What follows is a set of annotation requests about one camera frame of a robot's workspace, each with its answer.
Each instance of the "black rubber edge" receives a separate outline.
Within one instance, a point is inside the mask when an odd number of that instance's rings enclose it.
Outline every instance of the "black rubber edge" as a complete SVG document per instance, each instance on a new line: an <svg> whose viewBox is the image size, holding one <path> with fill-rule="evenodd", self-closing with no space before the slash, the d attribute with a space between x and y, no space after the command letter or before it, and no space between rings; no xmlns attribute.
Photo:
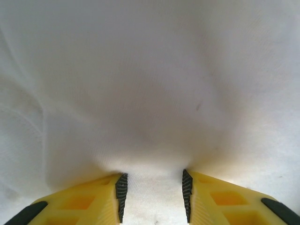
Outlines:
<svg viewBox="0 0 300 225"><path fill-rule="evenodd" d="M187 222L190 222L191 218L191 201L193 178L188 174L187 170L182 172L182 195L184 200L184 208L186 208Z"/></svg>
<svg viewBox="0 0 300 225"><path fill-rule="evenodd" d="M118 214L119 214L120 223L123 223L123 215L124 215L127 190L128 190L128 174L124 173L116 183L116 197L119 202Z"/></svg>
<svg viewBox="0 0 300 225"><path fill-rule="evenodd" d="M287 225L300 225L300 217L281 202L269 198L262 198L261 202Z"/></svg>
<svg viewBox="0 0 300 225"><path fill-rule="evenodd" d="M46 206L47 202L37 202L24 208L21 212L11 218L4 225L27 225L34 219Z"/></svg>

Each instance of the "white fabric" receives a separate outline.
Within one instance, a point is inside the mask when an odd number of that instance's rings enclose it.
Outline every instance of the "white fabric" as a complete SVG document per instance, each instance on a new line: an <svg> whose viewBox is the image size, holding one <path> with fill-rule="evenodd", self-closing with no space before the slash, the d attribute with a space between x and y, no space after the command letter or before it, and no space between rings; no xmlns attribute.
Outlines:
<svg viewBox="0 0 300 225"><path fill-rule="evenodd" d="M129 173L124 224L186 224L189 166L300 213L298 0L0 0L0 224Z"/></svg>

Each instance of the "square recess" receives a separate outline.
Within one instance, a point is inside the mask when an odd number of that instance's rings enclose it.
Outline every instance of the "square recess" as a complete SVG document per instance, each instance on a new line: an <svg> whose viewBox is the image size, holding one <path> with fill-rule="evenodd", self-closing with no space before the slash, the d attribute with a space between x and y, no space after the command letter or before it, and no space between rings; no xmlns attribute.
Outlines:
<svg viewBox="0 0 300 225"><path fill-rule="evenodd" d="M200 183L203 183L203 184L213 183L213 179L210 179L210 178L207 178L207 177L200 177L200 178L198 178L198 180L200 181Z"/></svg>
<svg viewBox="0 0 300 225"><path fill-rule="evenodd" d="M234 191L212 192L212 199L217 205L247 205L248 202Z"/></svg>
<svg viewBox="0 0 300 225"><path fill-rule="evenodd" d="M258 212L226 212L224 216L230 225L271 225Z"/></svg>
<svg viewBox="0 0 300 225"><path fill-rule="evenodd" d="M45 225L76 225L78 221L79 218L77 217L51 217L47 219Z"/></svg>
<svg viewBox="0 0 300 225"><path fill-rule="evenodd" d="M94 195L74 195L68 198L60 207L62 210L86 210L94 201Z"/></svg>
<svg viewBox="0 0 300 225"><path fill-rule="evenodd" d="M99 185L108 185L111 182L111 179L99 180Z"/></svg>

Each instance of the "small dark spot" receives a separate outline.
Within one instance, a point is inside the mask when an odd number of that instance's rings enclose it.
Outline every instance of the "small dark spot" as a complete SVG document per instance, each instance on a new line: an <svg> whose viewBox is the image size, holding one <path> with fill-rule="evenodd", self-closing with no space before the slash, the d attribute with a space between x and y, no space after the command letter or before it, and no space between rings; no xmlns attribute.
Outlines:
<svg viewBox="0 0 300 225"><path fill-rule="evenodd" d="M199 111L200 107L201 107L201 103L199 103L199 104L197 105L196 111Z"/></svg>

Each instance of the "yellow plastic part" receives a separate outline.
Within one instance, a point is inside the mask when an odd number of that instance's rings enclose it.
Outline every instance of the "yellow plastic part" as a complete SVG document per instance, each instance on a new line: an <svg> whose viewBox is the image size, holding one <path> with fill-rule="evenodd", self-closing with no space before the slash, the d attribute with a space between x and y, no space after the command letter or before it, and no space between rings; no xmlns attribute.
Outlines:
<svg viewBox="0 0 300 225"><path fill-rule="evenodd" d="M48 205L29 225L119 224L115 184L120 177L105 177L36 200Z"/></svg>
<svg viewBox="0 0 300 225"><path fill-rule="evenodd" d="M190 197L192 225L286 225L262 198L273 197L197 172Z"/></svg>

